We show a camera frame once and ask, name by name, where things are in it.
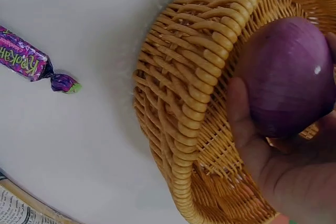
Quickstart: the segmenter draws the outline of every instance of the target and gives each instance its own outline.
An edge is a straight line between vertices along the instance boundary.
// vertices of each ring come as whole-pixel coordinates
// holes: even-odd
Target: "white table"
[[[145,33],[171,0],[0,0],[0,24],[80,80],[54,93],[0,66],[0,167],[87,224],[185,223],[131,108]]]

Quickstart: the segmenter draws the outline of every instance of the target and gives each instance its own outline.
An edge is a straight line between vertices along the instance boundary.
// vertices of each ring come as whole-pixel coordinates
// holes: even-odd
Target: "onion skin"
[[[260,134],[286,138],[333,110],[333,69],[323,33],[306,19],[293,17],[255,32],[235,75],[247,86],[251,118]]]

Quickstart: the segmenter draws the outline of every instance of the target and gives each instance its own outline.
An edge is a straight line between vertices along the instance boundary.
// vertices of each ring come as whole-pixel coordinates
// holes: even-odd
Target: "woven basket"
[[[336,0],[175,0],[147,35],[133,75],[134,108],[190,223],[267,223],[277,214],[235,149],[226,88],[249,36],[289,16],[335,32]]]

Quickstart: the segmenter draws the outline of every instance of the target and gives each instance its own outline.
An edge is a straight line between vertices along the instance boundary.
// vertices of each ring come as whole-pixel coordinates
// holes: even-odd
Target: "candy wrapper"
[[[51,88],[66,94],[77,93],[81,85],[66,74],[54,73],[49,57],[0,26],[0,63],[30,81],[50,78]]]

